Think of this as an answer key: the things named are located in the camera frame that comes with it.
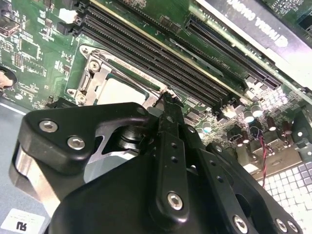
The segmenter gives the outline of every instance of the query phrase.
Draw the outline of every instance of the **electrolytic capacitor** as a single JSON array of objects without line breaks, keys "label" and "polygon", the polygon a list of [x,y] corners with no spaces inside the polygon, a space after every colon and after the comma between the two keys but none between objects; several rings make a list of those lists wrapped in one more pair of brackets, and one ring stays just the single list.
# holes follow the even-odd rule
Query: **electrolytic capacitor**
[{"label": "electrolytic capacitor", "polygon": [[282,129],[286,135],[292,134],[292,126],[288,121],[282,122]]},{"label": "electrolytic capacitor", "polygon": [[211,127],[211,123],[208,121],[203,123],[203,129],[206,133],[210,133],[213,130]]},{"label": "electrolytic capacitor", "polygon": [[198,132],[200,139],[203,139],[204,138],[204,130],[202,128],[196,128],[196,131]]},{"label": "electrolytic capacitor", "polygon": [[268,125],[268,129],[270,131],[276,130],[276,125],[275,125],[274,119],[272,117],[267,118],[267,125]]},{"label": "electrolytic capacitor", "polygon": [[243,138],[240,137],[239,139],[237,139],[236,144],[238,147],[242,147],[243,146]]},{"label": "electrolytic capacitor", "polygon": [[249,133],[253,138],[259,139],[261,136],[263,136],[262,131],[261,123],[258,120],[255,120],[249,124]]},{"label": "electrolytic capacitor", "polygon": [[246,123],[251,123],[254,121],[254,116],[251,111],[244,112],[244,120]]},{"label": "electrolytic capacitor", "polygon": [[249,136],[248,136],[248,133],[246,131],[242,131],[242,140],[243,140],[244,144],[249,143]]},{"label": "electrolytic capacitor", "polygon": [[252,106],[251,111],[252,111],[253,117],[255,118],[260,117],[263,114],[263,111],[259,105]]}]

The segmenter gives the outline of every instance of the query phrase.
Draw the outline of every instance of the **screw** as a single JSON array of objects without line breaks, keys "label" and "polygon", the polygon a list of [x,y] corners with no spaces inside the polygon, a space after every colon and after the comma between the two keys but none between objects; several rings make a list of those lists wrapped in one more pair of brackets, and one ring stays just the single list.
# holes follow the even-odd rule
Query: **screw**
[{"label": "screw", "polygon": [[89,63],[89,68],[91,69],[91,71],[97,72],[99,70],[99,63],[97,61],[91,61]]},{"label": "screw", "polygon": [[299,232],[299,230],[297,229],[297,227],[293,224],[293,222],[291,222],[291,221],[287,221],[287,223],[288,223],[288,225],[291,227],[291,229],[293,229],[293,231],[295,232],[295,233],[298,233]]},{"label": "screw", "polygon": [[280,219],[277,218],[276,223],[277,223],[277,226],[280,228],[280,230],[282,230],[282,232],[284,232],[284,233],[287,232],[287,228],[286,228],[285,224]]},{"label": "screw", "polygon": [[167,199],[168,199],[169,205],[173,209],[175,209],[177,211],[182,209],[183,202],[182,202],[182,199],[180,198],[180,196],[178,194],[169,193],[167,196]]},{"label": "screw", "polygon": [[50,120],[41,121],[39,123],[39,127],[41,130],[43,130],[46,133],[53,133],[59,128],[56,123]]},{"label": "screw", "polygon": [[68,138],[67,145],[74,150],[82,150],[86,146],[84,141],[78,136]]},{"label": "screw", "polygon": [[233,221],[235,226],[240,230],[241,233],[246,234],[248,232],[248,227],[244,220],[238,215],[234,215]]},{"label": "screw", "polygon": [[222,148],[221,148],[220,146],[217,145],[215,148],[216,148],[216,150],[219,151],[220,153],[222,152]]},{"label": "screw", "polygon": [[194,133],[194,132],[195,132],[195,129],[194,129],[193,127],[188,126],[187,128],[188,128],[188,130],[189,130],[191,133]]}]

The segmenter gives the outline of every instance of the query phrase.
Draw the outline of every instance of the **grid pattern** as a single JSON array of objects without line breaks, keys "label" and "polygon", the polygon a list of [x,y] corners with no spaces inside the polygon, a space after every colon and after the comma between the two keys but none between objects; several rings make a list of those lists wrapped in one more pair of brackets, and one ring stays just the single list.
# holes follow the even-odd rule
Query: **grid pattern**
[{"label": "grid pattern", "polygon": [[297,221],[304,234],[312,234],[312,162],[268,177],[265,190]]}]

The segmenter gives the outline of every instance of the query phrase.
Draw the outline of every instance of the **black plastic arm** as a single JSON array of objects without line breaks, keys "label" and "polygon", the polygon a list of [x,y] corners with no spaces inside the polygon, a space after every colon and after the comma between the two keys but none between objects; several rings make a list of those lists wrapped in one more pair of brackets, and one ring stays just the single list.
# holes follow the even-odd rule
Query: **black plastic arm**
[{"label": "black plastic arm", "polygon": [[[105,144],[117,128],[143,126],[148,119],[148,112],[136,103],[33,111],[23,118],[18,141],[31,157],[60,173],[74,175],[83,171],[93,154],[95,137],[104,136]],[[46,126],[43,131],[40,123],[44,120],[55,123],[57,130],[51,132],[49,128],[54,126]],[[82,139],[83,149],[69,147],[70,137]]]}]

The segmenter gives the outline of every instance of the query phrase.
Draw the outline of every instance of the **red wire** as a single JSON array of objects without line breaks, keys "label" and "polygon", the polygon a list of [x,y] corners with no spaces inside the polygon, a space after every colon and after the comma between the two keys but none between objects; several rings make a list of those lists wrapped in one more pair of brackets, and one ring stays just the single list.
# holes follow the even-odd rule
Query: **red wire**
[{"label": "red wire", "polygon": [[263,180],[262,180],[262,187],[264,188],[265,186],[265,178],[267,175],[267,164],[266,164],[266,159],[267,159],[267,148],[265,147],[265,143],[263,140],[263,137],[260,137],[260,144],[262,146],[262,150],[263,150]]}]

